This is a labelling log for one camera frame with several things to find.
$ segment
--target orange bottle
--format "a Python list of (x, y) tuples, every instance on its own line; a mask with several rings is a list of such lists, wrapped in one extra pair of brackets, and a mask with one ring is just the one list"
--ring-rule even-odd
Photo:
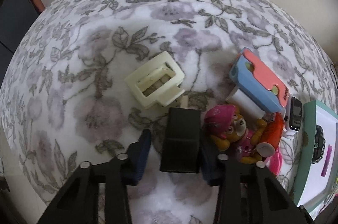
[(259, 140), (256, 150), (263, 157), (274, 155), (282, 137), (284, 118), (280, 112), (271, 114), (268, 125)]

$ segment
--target pink hat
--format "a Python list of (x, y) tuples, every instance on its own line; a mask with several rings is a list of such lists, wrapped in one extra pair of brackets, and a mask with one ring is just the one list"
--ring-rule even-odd
[(235, 110), (234, 105), (218, 105), (209, 110), (204, 118), (207, 132), (226, 139), (223, 132), (230, 126)]

